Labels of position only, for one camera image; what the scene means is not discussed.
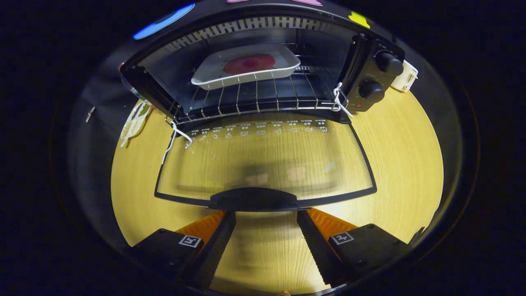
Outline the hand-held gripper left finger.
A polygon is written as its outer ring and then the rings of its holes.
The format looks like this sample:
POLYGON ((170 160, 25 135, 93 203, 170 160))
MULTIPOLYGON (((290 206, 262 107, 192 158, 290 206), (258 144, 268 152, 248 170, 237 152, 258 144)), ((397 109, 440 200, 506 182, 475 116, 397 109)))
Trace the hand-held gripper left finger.
POLYGON ((159 228, 127 255, 167 281, 208 289, 235 224, 235 212, 220 210, 177 231, 159 228))

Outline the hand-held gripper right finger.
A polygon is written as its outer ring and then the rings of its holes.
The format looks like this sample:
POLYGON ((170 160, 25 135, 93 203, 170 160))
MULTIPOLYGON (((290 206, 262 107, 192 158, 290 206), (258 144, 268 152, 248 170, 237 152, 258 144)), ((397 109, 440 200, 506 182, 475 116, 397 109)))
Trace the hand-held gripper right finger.
POLYGON ((358 227, 316 208, 299 210, 297 224, 331 288, 360 280, 411 249, 375 224, 358 227))

